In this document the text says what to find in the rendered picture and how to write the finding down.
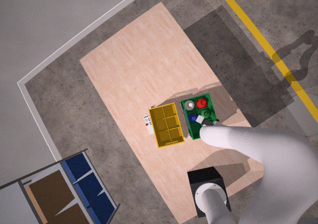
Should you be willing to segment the red bottle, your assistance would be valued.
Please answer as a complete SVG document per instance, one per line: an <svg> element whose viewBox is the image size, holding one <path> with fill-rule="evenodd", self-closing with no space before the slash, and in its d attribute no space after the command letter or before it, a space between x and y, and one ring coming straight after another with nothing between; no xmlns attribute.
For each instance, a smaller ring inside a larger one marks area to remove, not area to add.
<svg viewBox="0 0 318 224"><path fill-rule="evenodd" d="M207 105L205 98L199 98L195 101L197 108L204 108Z"/></svg>

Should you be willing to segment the green crate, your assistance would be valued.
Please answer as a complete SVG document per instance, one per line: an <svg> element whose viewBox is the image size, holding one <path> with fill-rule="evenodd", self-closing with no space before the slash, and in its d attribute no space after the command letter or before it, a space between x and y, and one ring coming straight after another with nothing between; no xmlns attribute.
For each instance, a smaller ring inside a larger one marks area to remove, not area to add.
<svg viewBox="0 0 318 224"><path fill-rule="evenodd" d="M199 98L205 98L206 101L207 101L207 105L204 107L204 108L197 108L196 107L196 103L195 101ZM186 110L185 109L185 106L184 106L184 103L188 100L191 100L194 102L194 108L192 110ZM215 115L215 111L214 111L214 108L213 108L213 104L212 104L212 101L211 101L211 97L209 95L209 93L207 94L203 94L203 95L200 95L200 96L196 96L196 97L192 97L192 98L189 98L189 99L185 99L185 100L182 100L181 101L181 105L182 105L182 108L183 108L183 112L184 112L184 116L185 116L185 120L186 120L186 123L187 123L187 126L188 126L188 130L189 130L189 133L190 133L190 136L192 138L201 138L200 137L200 129L202 127L202 124L198 123L198 122L195 122L195 123L190 123L189 120L188 120L188 116L187 114L188 113L195 113L197 116L199 116L198 114L198 111L200 109L208 109L210 111L210 117L207 118L208 121L212 122L217 120L216 118L216 115Z"/></svg>

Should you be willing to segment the white paper pick list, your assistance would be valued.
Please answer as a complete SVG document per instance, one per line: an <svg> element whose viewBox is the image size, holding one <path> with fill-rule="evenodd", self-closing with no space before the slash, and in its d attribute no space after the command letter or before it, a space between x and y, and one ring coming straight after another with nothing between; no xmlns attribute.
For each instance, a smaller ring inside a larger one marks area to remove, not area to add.
<svg viewBox="0 0 318 224"><path fill-rule="evenodd" d="M150 120L149 115L144 116L143 119L144 119L144 121L145 121L145 124L146 124L147 130L148 130L148 132L149 132L149 135L154 134L152 122L151 122L151 120Z"/></svg>

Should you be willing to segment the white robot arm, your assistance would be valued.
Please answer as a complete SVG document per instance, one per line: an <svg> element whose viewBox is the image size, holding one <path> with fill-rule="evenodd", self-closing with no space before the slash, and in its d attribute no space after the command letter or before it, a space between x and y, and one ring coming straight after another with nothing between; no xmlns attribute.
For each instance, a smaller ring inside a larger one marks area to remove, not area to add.
<svg viewBox="0 0 318 224"><path fill-rule="evenodd" d="M262 181L238 224L318 224L301 217L318 200L318 152L303 136L286 130L213 124L203 116L201 139L215 147L237 150L262 163ZM218 125L218 126L217 126ZM236 224L224 190L204 183L195 201L209 224Z"/></svg>

